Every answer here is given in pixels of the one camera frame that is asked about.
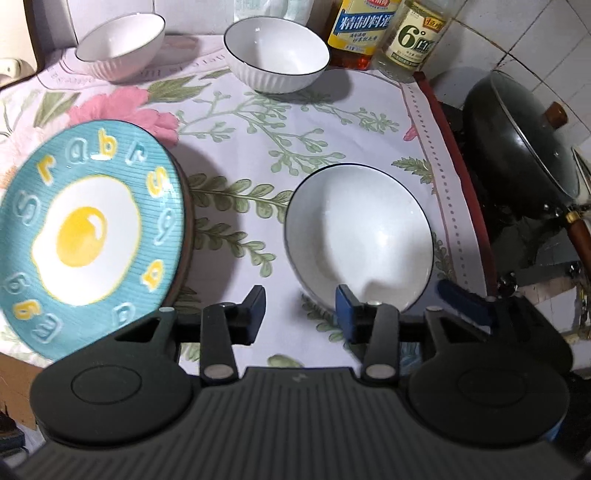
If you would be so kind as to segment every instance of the bottle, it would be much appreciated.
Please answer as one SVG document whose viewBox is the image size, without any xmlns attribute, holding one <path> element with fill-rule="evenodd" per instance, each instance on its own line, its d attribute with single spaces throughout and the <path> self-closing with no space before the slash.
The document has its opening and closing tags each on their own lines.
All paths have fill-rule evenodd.
<svg viewBox="0 0 591 480">
<path fill-rule="evenodd" d="M 367 70 L 401 0 L 333 0 L 325 40 L 330 64 Z"/>
<path fill-rule="evenodd" d="M 373 65 L 386 77 L 413 82 L 455 10 L 456 0 L 404 0 L 374 55 Z"/>
</svg>

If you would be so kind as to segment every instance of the black rim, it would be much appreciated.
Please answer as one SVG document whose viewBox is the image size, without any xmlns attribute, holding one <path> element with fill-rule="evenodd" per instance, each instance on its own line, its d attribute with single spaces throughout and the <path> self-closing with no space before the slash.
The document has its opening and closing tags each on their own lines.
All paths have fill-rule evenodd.
<svg viewBox="0 0 591 480">
<path fill-rule="evenodd" d="M 305 30 L 308 30 L 308 31 L 309 31 L 310 33 L 312 33 L 312 34 L 313 34 L 315 37 L 317 37 L 317 38 L 320 40 L 320 42 L 321 42 L 321 43 L 324 45 L 324 47 L 326 48 L 326 51 L 328 52 L 329 59 L 326 61 L 326 64 L 325 64 L 325 65 L 324 65 L 324 66 L 323 66 L 321 69 L 318 69 L 318 70 L 316 70 L 315 72 L 310 72 L 310 73 L 281 73 L 281 72 L 273 72 L 272 70 L 265 70 L 265 69 L 262 69 L 262 68 L 260 68 L 260 67 L 257 67 L 257 66 L 255 66 L 255 65 L 253 65 L 253 64 L 251 64 L 251 63 L 248 63 L 247 61 L 244 61 L 244 60 L 242 60 L 241 58 L 239 58 L 239 57 L 237 57 L 236 55 L 234 55 L 234 54 L 232 53 L 232 50 L 230 50 L 230 48 L 228 47 L 228 43 L 226 42 L 226 35 L 228 34 L 228 32 L 230 31 L 230 29 L 231 29 L 231 28 L 232 28 L 234 25 L 236 25 L 236 24 L 239 24 L 240 22 L 244 22 L 244 21 L 246 21 L 246 20 L 251 20 L 251 19 L 253 19 L 253 18 L 274 18 L 275 20 L 281 20 L 281 21 L 284 21 L 284 22 L 293 23 L 293 24 L 297 25 L 298 27 L 301 27 L 301 28 L 303 28 L 303 29 L 305 29 Z M 225 31 L 225 32 L 224 32 L 224 34 L 223 34 L 223 46 L 225 47 L 226 51 L 227 51 L 227 52 L 228 52 L 228 53 L 229 53 L 229 54 L 230 54 L 232 57 L 234 57 L 235 59 L 237 59 L 237 61 L 239 61 L 239 62 L 241 62 L 241 63 L 244 63 L 245 65 L 248 65 L 249 67 L 252 67 L 252 68 L 254 68 L 254 69 L 256 69 L 256 70 L 259 70 L 260 72 L 265 72 L 265 73 L 272 73 L 272 74 L 274 74 L 274 75 L 286 75 L 286 76 L 288 76 L 288 77 L 305 77 L 305 76 L 307 76 L 307 75 L 314 75 L 315 73 L 322 72 L 322 70 L 324 70 L 324 69 L 325 69 L 325 68 L 326 68 L 326 67 L 329 65 L 329 63 L 330 63 L 330 50 L 329 50 L 329 48 L 328 48 L 328 47 L 325 45 L 325 43 L 322 41 L 322 39 L 321 39 L 321 38 L 320 38 L 318 35 L 316 35 L 316 33 L 312 32 L 312 30 L 310 30 L 308 27 L 305 27 L 304 25 L 300 25 L 298 22 L 294 22 L 293 20 L 287 20 L 287 19 L 285 19 L 285 18 L 278 18 L 278 17 L 270 17 L 269 15 L 257 15 L 257 16 L 255 16 L 255 17 L 248 17 L 248 18 L 243 18 L 242 20 L 238 20 L 237 22 L 234 22 L 232 25 L 230 25 L 230 26 L 229 26 L 229 27 L 226 29 L 226 31 Z"/>
<path fill-rule="evenodd" d="M 296 193 L 300 189 L 300 187 L 307 180 L 309 180 L 310 178 L 312 178 L 317 173 L 320 173 L 321 171 L 326 170 L 327 168 L 333 168 L 333 167 L 338 167 L 338 166 L 343 166 L 343 165 L 353 165 L 353 166 L 356 166 L 356 167 L 370 168 L 371 170 L 375 170 L 375 171 L 377 171 L 379 173 L 382 173 L 382 174 L 386 175 L 387 177 L 390 177 L 393 181 L 395 181 L 396 183 L 398 183 L 404 190 L 406 190 L 408 192 L 408 194 L 413 198 L 413 200 L 415 202 L 417 202 L 417 205 L 420 208 L 421 213 L 423 214 L 423 217 L 425 218 L 425 221 L 427 222 L 427 226 L 429 228 L 429 232 L 432 232 L 433 231 L 431 229 L 431 224 L 429 223 L 429 219 L 427 218 L 427 215 L 425 214 L 425 210 L 423 210 L 423 207 L 418 202 L 418 200 L 415 198 L 415 196 L 413 195 L 413 193 L 408 188 L 406 188 L 399 180 L 397 180 L 396 178 L 394 178 L 393 176 L 391 176 L 389 173 L 386 173 L 383 170 L 380 170 L 379 168 L 372 167 L 370 165 L 363 165 L 361 163 L 353 163 L 353 162 L 337 163 L 337 164 L 334 164 L 334 165 L 327 165 L 325 167 L 322 167 L 322 168 L 316 170 L 315 172 L 311 173 L 310 175 L 308 175 L 306 178 L 304 178 L 304 180 L 295 188 L 294 193 L 291 194 L 290 202 L 287 205 L 287 210 L 285 211 L 285 223 L 283 224 L 283 245 L 285 247 L 285 253 L 287 254 L 287 259 L 288 259 L 288 261 L 290 263 L 291 269 L 293 270 L 293 273 L 297 277 L 297 279 L 300 282 L 301 286 L 304 287 L 304 290 L 306 291 L 306 294 L 315 303 L 317 303 L 320 307 L 324 308 L 325 310 L 327 310 L 328 312 L 331 312 L 331 313 L 334 313 L 335 312 L 334 308 L 333 307 L 330 307 L 329 305 L 326 305 L 320 298 L 318 298 L 318 296 L 316 294 L 314 294 L 314 292 L 312 292 L 311 288 L 302 279 L 302 277 L 300 276 L 299 272 L 296 269 L 296 266 L 294 264 L 294 261 L 293 261 L 293 259 L 291 258 L 291 255 L 290 255 L 290 249 L 287 246 L 287 217 L 288 217 L 288 215 L 290 213 L 291 201 L 296 196 Z M 425 285 L 423 286 L 423 289 L 421 290 L 421 293 L 417 296 L 417 298 L 412 303 L 410 303 L 404 310 L 402 310 L 403 312 L 406 312 L 410 308 L 412 308 L 412 306 L 415 305 L 416 302 L 418 302 L 419 299 L 425 293 L 425 290 L 427 289 L 427 286 L 429 285 L 429 282 L 431 281 L 431 276 L 433 275 L 433 261 L 434 261 L 434 259 L 435 259 L 435 249 L 433 247 L 433 239 L 431 239 L 431 266 L 429 267 L 429 275 L 427 276 L 427 281 L 425 282 Z"/>
<path fill-rule="evenodd" d="M 121 18 L 125 18 L 125 17 L 133 17 L 134 15 L 155 15 L 156 17 L 160 17 L 162 19 L 162 28 L 160 30 L 158 30 L 158 33 L 156 33 L 155 36 L 153 36 L 152 38 L 150 38 L 150 40 L 148 40 L 146 43 L 144 43 L 144 45 L 140 45 L 139 47 L 134 48 L 133 50 L 129 50 L 126 51 L 125 53 L 122 53 L 121 55 L 117 55 L 116 57 L 109 57 L 107 59 L 103 59 L 103 60 L 82 60 L 79 56 L 78 56 L 78 48 L 80 48 L 80 45 L 82 45 L 82 42 L 84 42 L 88 37 L 90 37 L 94 32 L 96 32 L 98 29 L 104 27 L 106 24 L 114 22 L 116 20 L 120 20 Z M 164 19 L 164 17 L 162 15 L 158 15 L 158 14 L 153 14 L 151 12 L 136 12 L 133 14 L 125 14 L 125 15 L 121 15 L 120 17 L 115 17 L 112 18 L 111 20 L 105 22 L 105 23 L 101 23 L 98 27 L 93 28 L 91 31 L 89 31 L 84 38 L 80 41 L 80 43 L 78 44 L 78 46 L 76 47 L 75 51 L 74 51 L 74 55 L 76 56 L 76 58 L 80 61 L 83 61 L 84 63 L 94 63 L 96 61 L 109 61 L 109 60 L 114 60 L 114 59 L 120 59 L 123 55 L 127 55 L 128 53 L 133 52 L 134 50 L 137 50 L 138 48 L 141 48 L 145 45 L 147 45 L 148 43 L 150 43 L 151 41 L 153 41 L 156 37 L 158 37 L 158 35 L 160 35 L 164 29 L 166 28 L 166 20 Z"/>
</svg>

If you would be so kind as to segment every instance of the fried egg design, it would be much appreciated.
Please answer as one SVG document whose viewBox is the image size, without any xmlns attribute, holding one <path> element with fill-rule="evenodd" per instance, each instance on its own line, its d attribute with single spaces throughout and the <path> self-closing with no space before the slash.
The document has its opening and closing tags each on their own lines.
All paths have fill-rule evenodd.
<svg viewBox="0 0 591 480">
<path fill-rule="evenodd" d="M 31 258 L 50 295 L 88 305 L 119 286 L 140 239 L 141 218 L 129 188 L 112 177 L 85 177 L 54 198 Z"/>
</svg>

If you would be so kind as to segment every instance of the tablecloth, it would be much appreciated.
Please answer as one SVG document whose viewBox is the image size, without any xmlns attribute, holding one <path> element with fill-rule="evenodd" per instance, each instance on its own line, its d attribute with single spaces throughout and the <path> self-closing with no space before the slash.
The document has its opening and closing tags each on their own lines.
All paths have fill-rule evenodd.
<svg viewBox="0 0 591 480">
<path fill-rule="evenodd" d="M 79 73 L 72 49 L 55 52 L 47 64 L 0 93 L 0 188 L 43 141 L 70 125 L 119 119 L 155 135 L 187 174 L 194 201 L 194 255 L 177 308 L 198 312 L 210 303 L 241 301 L 255 284 L 267 290 L 256 342 L 234 347 L 241 371 L 248 365 L 358 367 L 332 315 L 303 294 L 282 241 L 291 193 L 329 164 L 379 168 L 424 209 L 433 273 L 410 312 L 441 303 L 439 278 L 486 293 L 460 178 L 416 83 L 332 69 L 304 91 L 267 97 L 231 74 L 221 37 L 167 37 L 156 59 L 127 85 Z M 3 316 L 0 352 L 41 367 L 49 363 Z M 198 371 L 199 344 L 183 345 L 180 364 Z"/>
</svg>

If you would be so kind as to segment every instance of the plastic bag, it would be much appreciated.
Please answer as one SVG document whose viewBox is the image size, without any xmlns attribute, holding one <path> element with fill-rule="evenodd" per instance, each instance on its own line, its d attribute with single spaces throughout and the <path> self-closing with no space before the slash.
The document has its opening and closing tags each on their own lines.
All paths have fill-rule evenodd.
<svg viewBox="0 0 591 480">
<path fill-rule="evenodd" d="M 305 25 L 314 0 L 234 0 L 234 21 L 266 15 Z"/>
</svg>

